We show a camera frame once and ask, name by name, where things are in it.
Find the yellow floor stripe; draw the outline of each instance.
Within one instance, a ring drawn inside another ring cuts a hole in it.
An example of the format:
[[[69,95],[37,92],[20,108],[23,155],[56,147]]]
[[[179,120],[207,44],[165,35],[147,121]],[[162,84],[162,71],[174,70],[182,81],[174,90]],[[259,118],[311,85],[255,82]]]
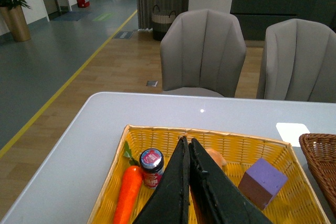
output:
[[[79,75],[90,61],[106,46],[106,44],[126,25],[128,21],[138,12],[135,12],[125,20],[124,23],[85,61],[85,63],[70,77],[69,80],[36,112],[36,114],[12,137],[11,140],[0,150],[0,158],[15,144],[15,142],[29,129],[29,127],[42,115],[42,113],[56,100],[56,98],[64,91],[66,87]]]

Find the gray chair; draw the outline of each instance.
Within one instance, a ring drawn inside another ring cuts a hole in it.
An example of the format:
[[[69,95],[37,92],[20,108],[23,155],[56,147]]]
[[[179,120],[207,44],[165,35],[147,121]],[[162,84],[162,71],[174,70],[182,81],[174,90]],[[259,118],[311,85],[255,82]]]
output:
[[[290,19],[266,29],[258,99],[336,102],[336,34]]]
[[[234,15],[208,9],[181,13],[161,41],[163,93],[234,97],[245,55]]]

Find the storage basket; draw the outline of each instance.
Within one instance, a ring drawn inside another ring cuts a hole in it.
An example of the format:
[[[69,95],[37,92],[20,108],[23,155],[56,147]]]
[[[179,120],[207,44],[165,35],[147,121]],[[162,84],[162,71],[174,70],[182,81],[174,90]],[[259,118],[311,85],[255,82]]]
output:
[[[152,12],[153,39],[161,41],[174,22],[175,18],[176,11],[160,10],[158,5],[154,5]]]
[[[129,166],[129,159],[123,157],[125,141],[128,142],[136,159],[139,159],[145,149],[158,148],[163,153],[165,165],[167,165],[179,137],[183,135],[186,135],[189,141],[195,137],[203,147],[219,151],[228,161],[226,174],[236,186],[244,172],[261,157],[284,173],[288,181],[275,199],[263,210],[273,223],[330,223],[289,143],[225,132],[132,125],[127,125],[124,129],[110,171],[88,223],[112,223],[121,177]],[[152,193],[152,189],[142,185],[130,223]],[[197,223],[192,200],[189,223]]]
[[[308,168],[336,217],[336,135],[303,134],[299,142]]]

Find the red label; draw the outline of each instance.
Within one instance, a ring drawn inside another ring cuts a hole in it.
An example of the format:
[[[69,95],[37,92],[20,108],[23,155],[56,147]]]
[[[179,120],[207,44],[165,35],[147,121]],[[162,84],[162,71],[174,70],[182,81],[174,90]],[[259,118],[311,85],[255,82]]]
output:
[[[146,174],[144,177],[144,183],[150,188],[155,188],[158,186],[162,174],[154,173],[154,174]]]
[[[159,154],[154,150],[150,150],[144,157],[143,161],[147,164],[152,164],[160,158]]]

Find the office chair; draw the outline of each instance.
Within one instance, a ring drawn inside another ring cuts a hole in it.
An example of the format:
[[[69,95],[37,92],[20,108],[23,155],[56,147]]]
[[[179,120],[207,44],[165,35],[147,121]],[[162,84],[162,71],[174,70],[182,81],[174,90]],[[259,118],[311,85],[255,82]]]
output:
[[[336,34],[290,19],[266,29],[258,99],[336,102]]]
[[[181,13],[161,41],[163,94],[234,97],[245,55],[234,15]]]

